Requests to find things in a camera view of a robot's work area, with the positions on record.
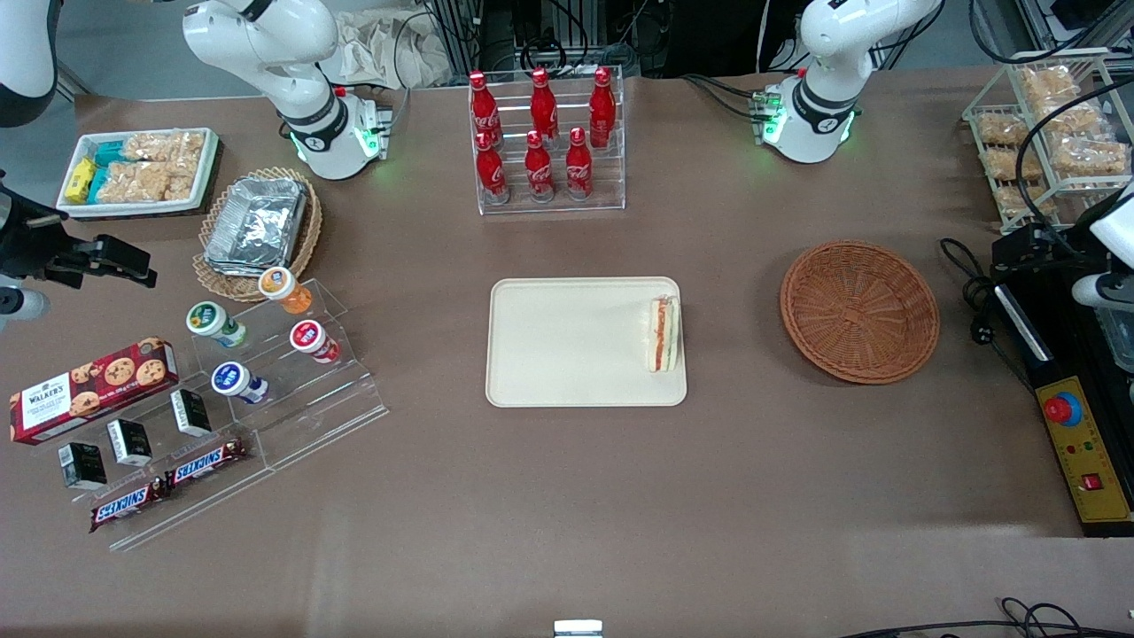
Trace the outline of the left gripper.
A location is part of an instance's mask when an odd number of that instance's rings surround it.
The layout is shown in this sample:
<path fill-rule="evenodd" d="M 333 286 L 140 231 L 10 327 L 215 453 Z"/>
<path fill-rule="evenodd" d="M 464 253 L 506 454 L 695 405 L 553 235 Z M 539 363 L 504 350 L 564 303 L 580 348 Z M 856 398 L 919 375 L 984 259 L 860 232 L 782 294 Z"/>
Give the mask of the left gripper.
<path fill-rule="evenodd" d="M 1074 230 L 1093 235 L 1107 250 L 1133 267 L 1133 182 L 1088 207 Z M 992 244 L 992 269 L 997 272 L 1041 271 L 1080 267 L 1075 250 L 1060 230 L 1048 226 L 1021 226 Z"/>

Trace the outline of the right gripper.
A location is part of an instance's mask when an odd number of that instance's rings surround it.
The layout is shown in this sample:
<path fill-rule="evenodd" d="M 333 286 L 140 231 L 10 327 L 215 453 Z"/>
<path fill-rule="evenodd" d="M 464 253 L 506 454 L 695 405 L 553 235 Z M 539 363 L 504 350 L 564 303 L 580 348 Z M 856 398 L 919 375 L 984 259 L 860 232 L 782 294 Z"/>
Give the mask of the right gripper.
<path fill-rule="evenodd" d="M 1 271 L 5 277 L 48 280 L 69 288 L 81 288 L 84 275 L 66 267 L 78 243 L 67 233 L 69 218 L 53 207 L 22 197 L 1 186 L 3 228 L 1 229 Z M 108 233 L 98 233 L 88 243 L 90 277 L 116 277 L 145 288 L 154 288 L 158 272 L 150 267 L 149 252 Z"/>

